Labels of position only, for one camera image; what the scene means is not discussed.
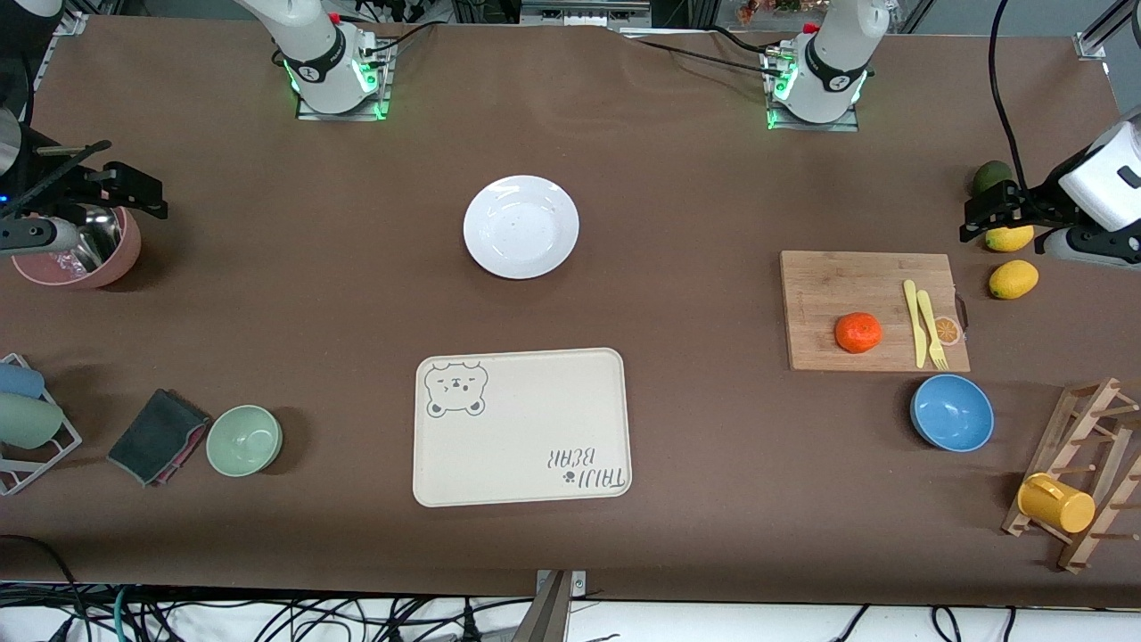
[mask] mug handle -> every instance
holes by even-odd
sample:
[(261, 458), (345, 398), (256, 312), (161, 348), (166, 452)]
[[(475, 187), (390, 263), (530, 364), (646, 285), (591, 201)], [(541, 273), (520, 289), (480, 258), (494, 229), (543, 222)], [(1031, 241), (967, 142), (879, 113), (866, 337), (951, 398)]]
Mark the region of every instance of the mug handle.
[(1062, 493), (1062, 489), (1058, 488), (1053, 483), (1046, 483), (1046, 480), (1044, 480), (1042, 478), (1036, 478), (1036, 479), (1033, 479), (1033, 480), (1029, 480), (1029, 481), (1034, 486), (1036, 486), (1036, 487), (1041, 488), (1042, 490), (1045, 490), (1046, 493), (1049, 493), (1050, 495), (1052, 495), (1054, 497), (1054, 499), (1065, 499), (1066, 498), (1066, 494)]

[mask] bear drawing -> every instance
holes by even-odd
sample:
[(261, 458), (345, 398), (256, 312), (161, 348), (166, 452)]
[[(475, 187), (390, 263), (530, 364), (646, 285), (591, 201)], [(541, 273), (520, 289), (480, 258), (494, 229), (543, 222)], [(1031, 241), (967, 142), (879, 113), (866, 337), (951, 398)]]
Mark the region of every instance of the bear drawing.
[(484, 387), (487, 371), (478, 364), (432, 366), (424, 377), (428, 388), (428, 416), (443, 417), (448, 411), (464, 411), (475, 417), (484, 412)]

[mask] lemon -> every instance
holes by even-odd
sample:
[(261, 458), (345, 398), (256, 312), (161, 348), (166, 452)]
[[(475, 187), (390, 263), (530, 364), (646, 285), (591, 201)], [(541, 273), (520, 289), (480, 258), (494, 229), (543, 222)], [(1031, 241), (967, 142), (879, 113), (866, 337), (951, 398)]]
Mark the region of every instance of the lemon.
[(990, 275), (990, 293), (995, 298), (1018, 298), (1038, 284), (1038, 269), (1025, 260), (1004, 262)]
[(1021, 227), (997, 227), (995, 229), (988, 229), (986, 236), (987, 247), (996, 252), (1012, 252), (1020, 250), (1033, 239), (1033, 225), (1023, 225)]
[(974, 172), (974, 179), (971, 181), (971, 195), (978, 196), (998, 182), (1013, 179), (1013, 177), (1009, 164), (1002, 161), (987, 162)]

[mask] blue cup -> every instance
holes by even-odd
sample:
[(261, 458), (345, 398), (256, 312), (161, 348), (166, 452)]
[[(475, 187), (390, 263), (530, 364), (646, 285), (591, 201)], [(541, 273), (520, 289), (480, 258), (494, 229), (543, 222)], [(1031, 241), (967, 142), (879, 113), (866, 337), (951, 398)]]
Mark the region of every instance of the blue cup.
[(40, 399), (43, 397), (43, 375), (16, 364), (0, 364), (0, 392)]

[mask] tangerine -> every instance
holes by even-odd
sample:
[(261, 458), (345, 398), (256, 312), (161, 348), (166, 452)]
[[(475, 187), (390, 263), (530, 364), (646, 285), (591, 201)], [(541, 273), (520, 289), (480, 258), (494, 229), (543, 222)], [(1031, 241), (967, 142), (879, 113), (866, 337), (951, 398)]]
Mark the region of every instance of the tangerine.
[(836, 320), (836, 343), (852, 355), (867, 352), (882, 340), (880, 320), (867, 311), (852, 311)]

